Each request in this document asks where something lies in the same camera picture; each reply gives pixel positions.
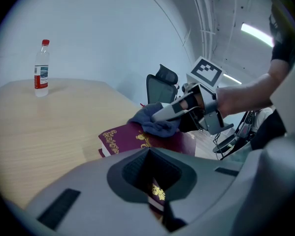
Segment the blue cloth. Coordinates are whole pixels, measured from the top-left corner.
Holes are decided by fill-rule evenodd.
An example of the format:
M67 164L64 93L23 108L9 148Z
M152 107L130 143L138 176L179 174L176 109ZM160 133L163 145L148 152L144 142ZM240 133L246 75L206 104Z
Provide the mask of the blue cloth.
M142 125L144 132L156 135L159 137L173 136L180 124L180 119L172 121L156 121L152 122L151 118L154 113L162 109L163 106L160 102L151 103L139 110L129 122L138 122Z

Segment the red and white label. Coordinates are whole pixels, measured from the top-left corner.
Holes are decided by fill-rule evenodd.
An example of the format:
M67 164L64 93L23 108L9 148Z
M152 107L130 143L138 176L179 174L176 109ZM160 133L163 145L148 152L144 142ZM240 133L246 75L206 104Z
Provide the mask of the red and white label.
M48 86L48 66L34 66L34 88L43 89Z

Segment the plastic bottle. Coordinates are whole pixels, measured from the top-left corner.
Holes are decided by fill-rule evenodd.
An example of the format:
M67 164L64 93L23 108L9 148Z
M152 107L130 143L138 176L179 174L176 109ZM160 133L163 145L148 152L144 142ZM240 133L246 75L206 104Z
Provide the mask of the plastic bottle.
M48 89L49 46L50 40L43 39L41 51L35 56L34 93L37 97L46 96Z

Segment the table top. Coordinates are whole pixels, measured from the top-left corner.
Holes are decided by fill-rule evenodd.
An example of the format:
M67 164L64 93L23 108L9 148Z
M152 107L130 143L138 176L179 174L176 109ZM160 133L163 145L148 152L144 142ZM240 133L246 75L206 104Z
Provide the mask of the table top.
M49 79L38 98L33 80L0 88L0 192L20 207L87 161L101 158L98 135L138 110L104 82Z

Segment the ceiling fixture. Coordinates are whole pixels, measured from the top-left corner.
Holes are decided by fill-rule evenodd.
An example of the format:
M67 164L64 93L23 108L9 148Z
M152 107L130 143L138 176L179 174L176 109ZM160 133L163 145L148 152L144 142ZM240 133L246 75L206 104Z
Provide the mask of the ceiling fixture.
M273 38L267 34L265 34L264 32L262 32L259 29L256 29L248 24L243 23L241 26L241 30L251 34L252 36L260 39L261 41L263 41L264 43L268 44L269 46L273 47Z
M226 78L229 78L229 79L231 79L231 80L237 82L238 84L241 84L241 82L238 81L237 79L234 79L233 77L231 77L231 76L229 76L229 75L227 75L227 74L223 74L223 75L224 75Z

